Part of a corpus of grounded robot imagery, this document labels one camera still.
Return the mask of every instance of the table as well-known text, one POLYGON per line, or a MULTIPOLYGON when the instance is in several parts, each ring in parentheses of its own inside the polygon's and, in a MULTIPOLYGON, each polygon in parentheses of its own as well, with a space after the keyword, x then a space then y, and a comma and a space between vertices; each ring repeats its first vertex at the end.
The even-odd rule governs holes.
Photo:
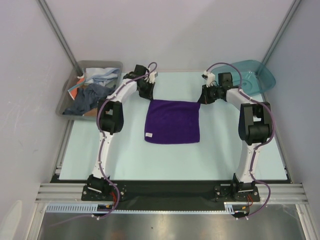
MULTIPOLYGON (((205 81, 201 72, 160 72, 154 99, 196 102, 205 81)), ((253 97, 262 101, 261 95, 253 97)), ((112 180, 230 180, 236 171, 242 142, 238 135, 239 111, 217 100, 201 105, 200 142, 159 145, 144 140, 149 101, 131 95, 123 105, 124 126, 113 138, 110 158, 112 180)), ((86 180, 98 154, 99 132, 95 121, 75 120, 68 141, 60 180, 86 180)), ((256 177, 260 180, 287 180, 277 143, 274 140, 260 153, 256 177)))

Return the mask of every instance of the white wall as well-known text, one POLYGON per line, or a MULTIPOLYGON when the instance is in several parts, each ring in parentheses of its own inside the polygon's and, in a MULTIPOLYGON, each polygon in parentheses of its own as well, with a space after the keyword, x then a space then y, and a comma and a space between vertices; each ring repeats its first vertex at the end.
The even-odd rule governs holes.
POLYGON ((78 60, 200 70, 261 61, 293 0, 47 0, 78 60))
POLYGON ((320 1, 302 1, 267 67, 276 79, 267 93, 289 170, 303 183, 320 223, 320 1))
POLYGON ((22 200, 21 240, 66 126, 55 108, 72 67, 35 0, 2 0, 0 32, 0 224, 22 200))

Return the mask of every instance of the red wire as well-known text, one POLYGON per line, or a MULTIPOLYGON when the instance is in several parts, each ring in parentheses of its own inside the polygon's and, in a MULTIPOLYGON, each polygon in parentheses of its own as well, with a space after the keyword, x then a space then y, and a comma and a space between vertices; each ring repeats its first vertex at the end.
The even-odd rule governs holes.
POLYGON ((248 203, 249 203, 249 201, 251 201, 251 204, 248 205, 248 207, 251 207, 254 204, 254 200, 252 199, 250 194, 247 196, 247 198, 248 198, 248 203))
POLYGON ((115 203, 117 201, 117 197, 114 192, 111 192, 110 195, 113 197, 113 205, 115 205, 115 203))

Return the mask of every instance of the transparent blue bin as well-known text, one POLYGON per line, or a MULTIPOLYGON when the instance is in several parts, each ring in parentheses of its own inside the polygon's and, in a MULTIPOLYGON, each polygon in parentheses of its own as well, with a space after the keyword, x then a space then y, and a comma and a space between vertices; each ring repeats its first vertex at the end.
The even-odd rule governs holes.
MULTIPOLYGON (((275 77, 268 70, 268 68, 261 62, 256 60, 246 60, 233 63, 242 74, 242 89, 249 96, 262 94, 276 85, 275 77)), ((218 66, 211 71, 216 75, 218 80, 218 74, 230 72, 233 79, 233 85, 240 84, 240 77, 238 72, 232 67, 218 66)))

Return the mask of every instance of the metal plate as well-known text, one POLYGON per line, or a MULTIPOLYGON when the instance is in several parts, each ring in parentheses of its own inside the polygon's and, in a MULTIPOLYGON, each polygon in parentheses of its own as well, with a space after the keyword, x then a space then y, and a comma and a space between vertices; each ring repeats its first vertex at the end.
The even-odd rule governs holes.
POLYGON ((270 205, 249 220, 208 214, 111 214, 99 221, 46 213, 39 240, 305 240, 295 205, 270 205))

